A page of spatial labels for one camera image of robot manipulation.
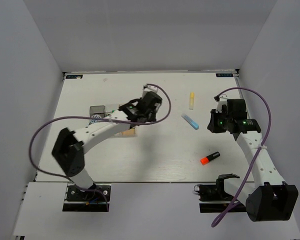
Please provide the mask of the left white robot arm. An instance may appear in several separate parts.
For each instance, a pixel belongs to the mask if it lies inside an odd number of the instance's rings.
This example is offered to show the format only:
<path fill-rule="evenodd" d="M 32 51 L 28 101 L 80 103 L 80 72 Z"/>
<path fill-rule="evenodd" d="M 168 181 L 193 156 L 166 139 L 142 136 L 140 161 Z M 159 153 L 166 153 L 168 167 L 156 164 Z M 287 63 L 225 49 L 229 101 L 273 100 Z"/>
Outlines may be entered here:
<path fill-rule="evenodd" d="M 85 169 L 85 154 L 104 140 L 131 129 L 135 123 L 144 124 L 156 121 L 156 114 L 162 98 L 153 91 L 147 91 L 139 99 L 121 105 L 105 117 L 105 122 L 97 123 L 74 131 L 62 129 L 52 149 L 52 156 L 79 188 L 78 193 L 89 200 L 95 196 L 96 187 Z"/>

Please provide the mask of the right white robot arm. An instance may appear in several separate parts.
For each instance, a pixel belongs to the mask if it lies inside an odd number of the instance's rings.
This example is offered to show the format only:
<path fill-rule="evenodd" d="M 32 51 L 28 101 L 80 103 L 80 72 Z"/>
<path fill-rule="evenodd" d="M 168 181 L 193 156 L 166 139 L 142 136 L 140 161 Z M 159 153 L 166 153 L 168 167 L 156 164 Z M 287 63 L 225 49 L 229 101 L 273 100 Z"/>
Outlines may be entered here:
<path fill-rule="evenodd" d="M 226 200 L 230 196 L 245 206 L 253 222 L 288 221 L 299 192 L 287 184 L 277 171 L 262 144 L 261 128 L 248 118 L 244 99 L 220 100 L 211 110 L 208 130 L 219 134 L 229 132 L 241 148 L 253 176 L 254 184 L 246 184 L 235 174 L 222 174 L 216 180 L 216 195 Z"/>

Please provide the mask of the orange black highlighter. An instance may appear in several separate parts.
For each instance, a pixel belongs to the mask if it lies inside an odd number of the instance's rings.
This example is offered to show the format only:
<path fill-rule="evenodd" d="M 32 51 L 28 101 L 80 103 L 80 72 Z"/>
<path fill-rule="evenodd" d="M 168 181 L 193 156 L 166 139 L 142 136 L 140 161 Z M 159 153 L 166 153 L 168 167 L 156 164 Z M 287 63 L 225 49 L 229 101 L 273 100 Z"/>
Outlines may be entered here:
<path fill-rule="evenodd" d="M 215 160 L 215 159 L 218 158 L 218 157 L 220 157 L 220 153 L 217 151 L 217 152 L 214 152 L 214 153 L 212 153 L 212 154 L 210 154 L 210 155 L 208 155 L 208 156 L 202 158 L 202 159 L 200 160 L 200 163 L 201 163 L 202 165 L 206 165 L 206 164 L 208 164 L 209 162 Z"/>

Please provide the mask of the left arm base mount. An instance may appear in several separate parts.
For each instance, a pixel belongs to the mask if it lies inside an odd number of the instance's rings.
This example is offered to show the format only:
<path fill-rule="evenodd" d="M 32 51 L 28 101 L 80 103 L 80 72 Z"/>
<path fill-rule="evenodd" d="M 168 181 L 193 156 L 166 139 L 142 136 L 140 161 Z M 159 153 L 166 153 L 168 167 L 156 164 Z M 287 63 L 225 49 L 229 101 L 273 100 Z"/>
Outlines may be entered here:
<path fill-rule="evenodd" d="M 74 185 L 68 185 L 65 192 L 63 202 L 63 212 L 85 212 L 100 213 L 108 212 L 107 207 L 110 206 L 111 185 L 96 185 L 96 189 L 102 192 L 104 197 L 98 192 L 84 193 L 77 189 Z"/>

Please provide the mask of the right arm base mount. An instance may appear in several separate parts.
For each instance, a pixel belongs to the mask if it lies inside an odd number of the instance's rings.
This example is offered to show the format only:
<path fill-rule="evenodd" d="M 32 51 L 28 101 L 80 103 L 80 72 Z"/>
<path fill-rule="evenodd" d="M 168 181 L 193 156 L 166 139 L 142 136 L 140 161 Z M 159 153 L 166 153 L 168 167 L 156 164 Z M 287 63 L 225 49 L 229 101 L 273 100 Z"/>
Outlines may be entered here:
<path fill-rule="evenodd" d="M 221 174 L 214 184 L 196 184 L 193 191 L 199 196 L 200 213 L 223 212 L 233 199 L 233 196 L 224 190 L 224 180 L 239 178 L 239 176 L 232 173 Z"/>

